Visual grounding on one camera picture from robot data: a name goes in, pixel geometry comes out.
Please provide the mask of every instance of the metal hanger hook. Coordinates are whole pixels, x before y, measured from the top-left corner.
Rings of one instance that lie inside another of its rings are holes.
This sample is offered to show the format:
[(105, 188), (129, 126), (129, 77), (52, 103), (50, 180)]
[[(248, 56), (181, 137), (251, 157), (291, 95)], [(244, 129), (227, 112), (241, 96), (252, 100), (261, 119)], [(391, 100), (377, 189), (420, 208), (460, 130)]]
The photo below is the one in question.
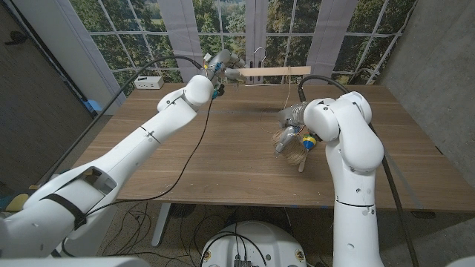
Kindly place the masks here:
[[(258, 49), (256, 49), (254, 51), (254, 54), (256, 54), (259, 49), (264, 49), (264, 48), (263, 47), (258, 47)], [(266, 49), (264, 49), (264, 57), (262, 58), (261, 63), (264, 62), (264, 59), (266, 59), (266, 56), (267, 56), (267, 51), (266, 51)]]

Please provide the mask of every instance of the black strap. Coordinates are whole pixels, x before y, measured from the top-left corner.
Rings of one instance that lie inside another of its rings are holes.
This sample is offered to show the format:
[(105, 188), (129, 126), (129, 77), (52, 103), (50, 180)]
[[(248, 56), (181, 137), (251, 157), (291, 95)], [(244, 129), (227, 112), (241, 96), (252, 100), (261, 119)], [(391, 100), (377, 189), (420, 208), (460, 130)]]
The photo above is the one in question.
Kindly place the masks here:
[(86, 216), (82, 211), (74, 205), (71, 201), (59, 196), (58, 194), (49, 194), (43, 197), (42, 200), (53, 200), (67, 209), (76, 218), (74, 220), (74, 230), (78, 229), (81, 225), (86, 224)]

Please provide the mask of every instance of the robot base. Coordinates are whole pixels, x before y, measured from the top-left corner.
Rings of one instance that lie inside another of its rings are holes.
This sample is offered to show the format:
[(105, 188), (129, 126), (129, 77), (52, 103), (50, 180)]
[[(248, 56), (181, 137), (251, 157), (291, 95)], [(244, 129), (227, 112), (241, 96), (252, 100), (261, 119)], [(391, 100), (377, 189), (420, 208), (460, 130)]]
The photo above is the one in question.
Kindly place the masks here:
[[(261, 250), (266, 259), (267, 266), (307, 266), (305, 253), (302, 246), (290, 234), (279, 227), (267, 222), (246, 221), (230, 225), (214, 235), (205, 245), (204, 249), (216, 238), (237, 233), (249, 238)], [(216, 240), (208, 251), (204, 251), (205, 260), (203, 266), (224, 267), (224, 266), (260, 266), (264, 267), (259, 250), (248, 240), (236, 236), (228, 236)]]

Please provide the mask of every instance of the wooden table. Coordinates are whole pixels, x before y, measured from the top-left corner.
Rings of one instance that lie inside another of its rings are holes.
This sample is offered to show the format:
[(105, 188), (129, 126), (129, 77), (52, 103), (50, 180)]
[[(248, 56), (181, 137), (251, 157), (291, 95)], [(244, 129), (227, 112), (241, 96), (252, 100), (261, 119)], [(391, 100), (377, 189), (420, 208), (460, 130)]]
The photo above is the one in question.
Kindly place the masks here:
[[(76, 165), (102, 156), (157, 113), (166, 93), (183, 85), (167, 84), (161, 90), (135, 90), (103, 128)], [(475, 191), (439, 153), (421, 128), (382, 86), (348, 86), (361, 92), (373, 110), (373, 125), (390, 154), (394, 180), (407, 210), (475, 211)], [(212, 103), (208, 127), (176, 188), (159, 201), (269, 205), (325, 208), (333, 206), (333, 182), (324, 144), (309, 153), (303, 173), (298, 166), (274, 158), (270, 138), (278, 130), (276, 112), (284, 107), (289, 85), (245, 87), (227, 85), (226, 93)], [(307, 99), (337, 98), (329, 85), (305, 86)], [(287, 106), (298, 102), (296, 85)], [(208, 106), (197, 118), (163, 144), (132, 176), (119, 198), (158, 195), (179, 176), (203, 131)], [(380, 166), (376, 174), (376, 206), (394, 209), (393, 197)]]

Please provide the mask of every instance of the window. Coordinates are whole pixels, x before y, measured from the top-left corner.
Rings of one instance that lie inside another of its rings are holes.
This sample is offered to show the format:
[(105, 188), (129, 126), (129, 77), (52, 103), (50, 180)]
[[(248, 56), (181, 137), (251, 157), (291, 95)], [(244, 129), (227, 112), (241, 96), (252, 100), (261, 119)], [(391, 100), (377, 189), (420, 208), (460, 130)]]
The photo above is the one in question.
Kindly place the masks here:
[(372, 84), (402, 35), (415, 0), (360, 0), (347, 29), (333, 75), (347, 84)]
[(245, 0), (193, 0), (193, 8), (203, 56), (226, 48), (245, 58)]
[[(321, 1), (269, 0), (264, 60), (266, 67), (304, 66), (307, 63)], [(282, 76), (265, 76), (264, 84), (284, 82)]]
[[(173, 55), (160, 7), (149, 0), (71, 0), (119, 85), (159, 56)], [(176, 60), (152, 65), (144, 75), (183, 82)], [(133, 90), (129, 86), (125, 95)]]
[[(359, 0), (332, 76), (343, 83), (373, 83), (402, 35), (414, 1)], [(245, 59), (246, 0), (192, 0), (192, 3), (197, 25), (194, 30), (203, 56), (207, 53), (213, 56), (226, 48)], [(322, 0), (268, 0), (268, 16), (261, 18), (266, 28), (265, 67), (307, 63), (321, 3)], [(71, 0), (71, 4), (119, 85), (146, 62), (173, 55), (158, 1)], [(165, 82), (183, 82), (175, 59), (152, 65), (146, 74), (160, 75)], [(297, 81), (298, 77), (292, 77), (292, 82)], [(265, 76), (262, 82), (279, 84), (284, 82), (284, 77)]]

